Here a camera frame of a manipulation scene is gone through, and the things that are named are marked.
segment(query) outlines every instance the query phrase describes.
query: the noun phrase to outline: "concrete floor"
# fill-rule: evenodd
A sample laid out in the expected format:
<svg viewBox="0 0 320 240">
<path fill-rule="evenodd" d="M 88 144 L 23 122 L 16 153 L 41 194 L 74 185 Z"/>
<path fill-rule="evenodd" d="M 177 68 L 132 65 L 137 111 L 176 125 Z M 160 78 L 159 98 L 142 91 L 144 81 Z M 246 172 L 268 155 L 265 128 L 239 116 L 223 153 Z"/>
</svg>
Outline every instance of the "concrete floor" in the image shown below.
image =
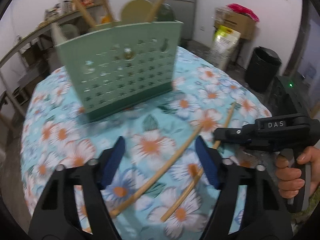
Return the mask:
<svg viewBox="0 0 320 240">
<path fill-rule="evenodd" d="M 207 58 L 209 51 L 208 47 L 196 41 L 189 41 L 187 49 L 203 59 Z M 226 72 L 231 78 L 237 80 L 241 85 L 249 89 L 244 81 L 245 69 L 238 65 L 230 65 Z M 257 96 L 261 102 L 263 102 L 263 94 L 255 91 L 251 92 Z M 25 103 L 23 107 L 27 109 L 28 103 Z M 16 114 L 12 123 L 17 128 L 18 134 L 16 135 L 16 138 L 13 138 L 10 135 L 8 136 L 6 160 L 0 168 L 0 189 L 1 196 L 8 210 L 22 229 L 27 232 L 31 216 L 25 203 L 20 174 L 20 137 L 23 119 L 19 114 Z"/>
<path fill-rule="evenodd" d="M 28 102 L 23 105 L 23 108 L 25 110 L 28 108 Z M 20 138 L 23 120 L 18 113 L 14 115 L 12 120 L 17 134 L 13 135 L 9 132 L 8 135 L 6 159 L 0 168 L 0 191 L 1 197 L 11 215 L 22 229 L 27 232 L 31 216 L 24 199 L 20 173 Z"/>
</svg>

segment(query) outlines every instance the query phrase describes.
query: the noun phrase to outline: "black trash can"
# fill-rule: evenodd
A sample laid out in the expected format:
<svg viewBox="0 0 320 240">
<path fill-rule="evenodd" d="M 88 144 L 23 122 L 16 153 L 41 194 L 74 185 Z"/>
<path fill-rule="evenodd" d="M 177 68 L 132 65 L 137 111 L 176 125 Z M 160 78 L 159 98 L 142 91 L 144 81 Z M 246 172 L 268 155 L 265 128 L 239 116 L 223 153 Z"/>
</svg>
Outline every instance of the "black trash can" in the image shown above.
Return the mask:
<svg viewBox="0 0 320 240">
<path fill-rule="evenodd" d="M 253 50 L 244 80 L 256 92 L 265 92 L 282 62 L 273 50 L 257 47 Z"/>
</svg>

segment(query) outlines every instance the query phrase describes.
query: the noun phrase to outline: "light blue tablecloth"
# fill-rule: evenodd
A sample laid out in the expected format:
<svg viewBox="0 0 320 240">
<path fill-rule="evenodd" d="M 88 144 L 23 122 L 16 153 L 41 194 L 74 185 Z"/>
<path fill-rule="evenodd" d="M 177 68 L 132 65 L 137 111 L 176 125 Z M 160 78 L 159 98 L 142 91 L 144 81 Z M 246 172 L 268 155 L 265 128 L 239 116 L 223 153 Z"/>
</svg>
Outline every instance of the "light blue tablecloth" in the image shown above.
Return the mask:
<svg viewBox="0 0 320 240">
<path fill-rule="evenodd" d="M 126 153 L 113 183 L 102 192 L 109 210 L 146 182 L 186 141 L 194 126 L 204 125 L 201 135 L 212 146 L 212 132 L 225 122 L 234 101 L 240 108 L 235 110 L 230 127 L 271 116 L 247 89 L 180 47 L 172 85 L 171 93 L 89 123 L 64 67 L 40 82 L 28 108 L 21 143 L 21 173 L 30 213 L 58 163 L 67 167 L 83 165 L 112 147 L 120 135 L 125 137 Z M 258 163 L 255 157 L 236 152 L 237 148 L 222 146 L 219 152 L 243 166 Z M 219 195 L 208 185 L 205 175 L 165 223 L 160 218 L 200 167 L 192 143 L 153 190 L 114 219 L 122 238 L 199 239 Z M 81 187 L 75 190 L 81 225 L 90 232 Z M 244 200 L 245 188 L 241 187 L 230 232 L 239 229 Z"/>
</svg>

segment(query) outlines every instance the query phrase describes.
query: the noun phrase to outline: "plastic bag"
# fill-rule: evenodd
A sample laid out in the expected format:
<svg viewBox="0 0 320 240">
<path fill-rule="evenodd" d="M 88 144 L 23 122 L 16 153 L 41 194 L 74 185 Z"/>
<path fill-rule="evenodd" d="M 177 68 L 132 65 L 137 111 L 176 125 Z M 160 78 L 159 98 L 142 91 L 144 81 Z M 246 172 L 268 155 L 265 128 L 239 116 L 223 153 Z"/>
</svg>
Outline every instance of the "plastic bag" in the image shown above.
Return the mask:
<svg viewBox="0 0 320 240">
<path fill-rule="evenodd" d="M 250 9 L 240 5 L 240 4 L 232 3 L 232 4 L 227 5 L 227 7 L 229 7 L 231 10 L 233 10 L 236 13 L 241 13 L 241 14 L 248 15 L 255 22 L 259 22 L 260 21 L 258 16 L 255 15 L 252 10 L 250 10 Z"/>
<path fill-rule="evenodd" d="M 216 68 L 225 71 L 231 55 L 238 44 L 240 35 L 241 33 L 220 25 L 213 37 L 207 61 Z"/>
</svg>

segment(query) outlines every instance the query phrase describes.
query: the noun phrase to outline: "human hand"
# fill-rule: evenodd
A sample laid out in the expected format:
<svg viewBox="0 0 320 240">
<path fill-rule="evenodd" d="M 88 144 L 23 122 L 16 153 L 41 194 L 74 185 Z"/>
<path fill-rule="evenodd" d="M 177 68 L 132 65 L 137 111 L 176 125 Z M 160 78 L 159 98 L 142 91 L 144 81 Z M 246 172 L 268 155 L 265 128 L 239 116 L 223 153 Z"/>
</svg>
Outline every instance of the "human hand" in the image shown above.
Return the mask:
<svg viewBox="0 0 320 240">
<path fill-rule="evenodd" d="M 297 158 L 298 164 L 311 162 L 311 185 L 310 196 L 316 191 L 320 182 L 320 150 L 312 146 L 304 149 Z M 293 198 L 299 192 L 305 181 L 300 179 L 301 170 L 288 168 L 289 161 L 282 155 L 278 155 L 276 160 L 276 176 L 279 179 L 278 187 L 280 195 L 284 198 Z"/>
</svg>

